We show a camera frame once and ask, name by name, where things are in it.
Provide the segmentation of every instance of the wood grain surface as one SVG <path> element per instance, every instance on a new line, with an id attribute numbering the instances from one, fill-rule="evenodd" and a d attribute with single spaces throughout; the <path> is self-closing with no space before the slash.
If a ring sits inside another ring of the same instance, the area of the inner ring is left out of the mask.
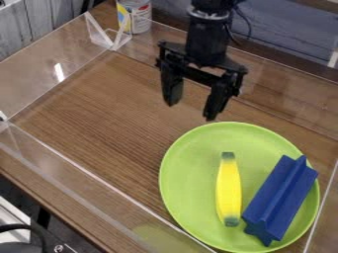
<path id="1" fill-rule="evenodd" d="M 115 22 L 109 5 L 102 5 L 94 14 L 103 27 Z M 141 48 L 147 47 L 139 44 L 137 51 Z M 106 52 L 13 122 L 174 222 L 160 192 L 160 168 L 170 145 L 194 127 L 206 124 L 202 108 L 209 90 L 186 81 L 184 100 L 169 108 L 160 71 L 121 53 Z M 232 100 L 218 121 L 256 124 L 288 138 L 320 171 L 320 185 L 325 189 L 338 154 L 337 87 L 245 52 L 233 50 L 232 55 L 249 65 L 252 75 L 242 99 Z M 106 251 L 147 252 L 117 231 L 110 219 L 125 220 L 133 229 L 146 222 L 141 212 L 129 214 L 133 206 L 119 205 L 122 199 L 107 186 L 41 145 L 26 144 L 26 139 L 18 138 L 23 143 L 21 151 L 42 167 L 45 178 L 2 151 L 5 176 Z M 51 180 L 71 191 L 54 186 Z M 70 193 L 81 199 L 75 201 Z M 301 252 L 305 239 L 280 252 Z"/>

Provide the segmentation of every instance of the green plate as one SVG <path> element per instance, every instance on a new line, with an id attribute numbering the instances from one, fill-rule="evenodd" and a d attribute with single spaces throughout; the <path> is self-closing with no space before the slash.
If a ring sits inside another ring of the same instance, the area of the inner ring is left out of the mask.
<path id="1" fill-rule="evenodd" d="M 282 155 L 298 158 L 297 147 L 273 131 L 242 123 L 201 126 L 169 149 L 162 164 L 161 190 L 169 212 L 184 229 L 210 246 L 230 252 L 270 252 L 293 243 L 310 227 L 320 206 L 320 186 L 304 201 L 282 241 L 264 246 L 256 236 L 221 223 L 216 211 L 216 180 L 221 153 L 237 155 L 242 178 L 244 209 L 256 196 Z"/>

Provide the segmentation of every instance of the blue foam block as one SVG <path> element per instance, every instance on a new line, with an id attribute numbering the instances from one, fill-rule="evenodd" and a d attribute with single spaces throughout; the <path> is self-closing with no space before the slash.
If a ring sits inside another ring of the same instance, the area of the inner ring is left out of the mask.
<path id="1" fill-rule="evenodd" d="M 242 215 L 245 232 L 258 236 L 266 246 L 282 240 L 317 176 L 304 155 L 297 160 L 282 157 Z"/>

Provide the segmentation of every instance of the cable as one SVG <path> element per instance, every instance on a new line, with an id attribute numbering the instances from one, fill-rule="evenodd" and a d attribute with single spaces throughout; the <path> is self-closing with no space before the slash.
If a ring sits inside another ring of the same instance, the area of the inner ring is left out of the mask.
<path id="1" fill-rule="evenodd" d="M 245 22 L 248 23 L 248 26 L 249 26 L 248 41 L 249 41 L 250 38 L 252 38 L 252 35 L 253 35 L 253 26 L 252 26 L 252 22 L 250 22 L 248 16 L 245 15 L 245 13 L 242 12 L 242 10 L 241 10 L 241 8 L 240 8 L 238 5 L 236 6 L 234 9 L 236 9 L 236 12 L 237 12 L 237 14 L 240 15 L 240 17 L 241 17 L 241 18 L 245 20 Z"/>

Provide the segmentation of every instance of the black cable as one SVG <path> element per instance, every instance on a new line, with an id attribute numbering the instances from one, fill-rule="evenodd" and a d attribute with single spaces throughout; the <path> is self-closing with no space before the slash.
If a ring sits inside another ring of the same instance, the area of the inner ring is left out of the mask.
<path id="1" fill-rule="evenodd" d="M 245 13 L 242 12 L 240 6 L 236 6 L 236 12 L 237 14 L 240 15 L 240 17 L 245 20 L 245 22 L 248 23 L 248 26 L 249 26 L 249 33 L 248 33 L 248 41 L 250 40 L 252 38 L 252 35 L 253 35 L 253 26 L 252 26 L 252 22 L 248 18 L 248 16 L 245 15 Z"/>
<path id="2" fill-rule="evenodd" d="M 39 235 L 41 240 L 42 240 L 43 253 L 49 253 L 49 243 L 47 243 L 46 237 L 45 237 L 43 233 L 42 233 L 42 231 L 37 227 L 33 227 L 33 226 L 30 226 L 27 224 L 2 225 L 0 226 L 0 233 L 9 232 L 11 230 L 18 230 L 18 229 L 31 230 L 33 232 L 35 232 Z"/>

